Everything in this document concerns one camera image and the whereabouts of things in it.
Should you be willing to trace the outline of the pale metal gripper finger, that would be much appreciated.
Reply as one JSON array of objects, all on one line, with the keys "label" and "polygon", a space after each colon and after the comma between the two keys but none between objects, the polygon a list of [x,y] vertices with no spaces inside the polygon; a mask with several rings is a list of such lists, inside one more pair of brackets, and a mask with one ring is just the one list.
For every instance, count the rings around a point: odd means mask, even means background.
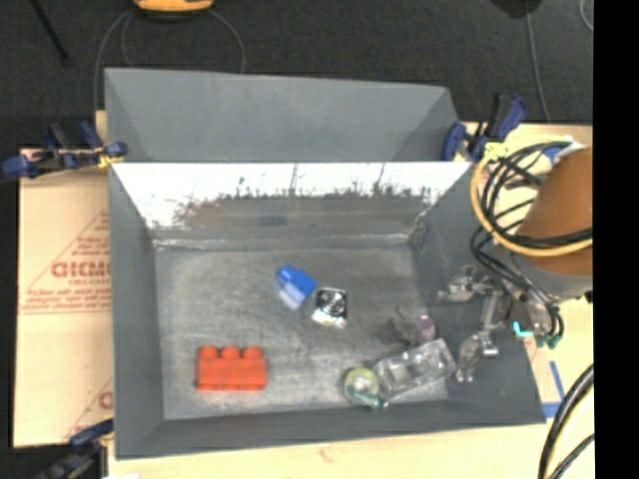
[{"label": "pale metal gripper finger", "polygon": [[476,272],[474,265],[464,265],[449,279],[445,288],[438,292],[437,299],[440,302],[465,303],[476,295],[485,295],[487,284],[475,278]]},{"label": "pale metal gripper finger", "polygon": [[455,379],[459,383],[472,382],[474,371],[483,359],[499,356],[499,349],[490,332],[479,331],[471,334],[460,345]]}]

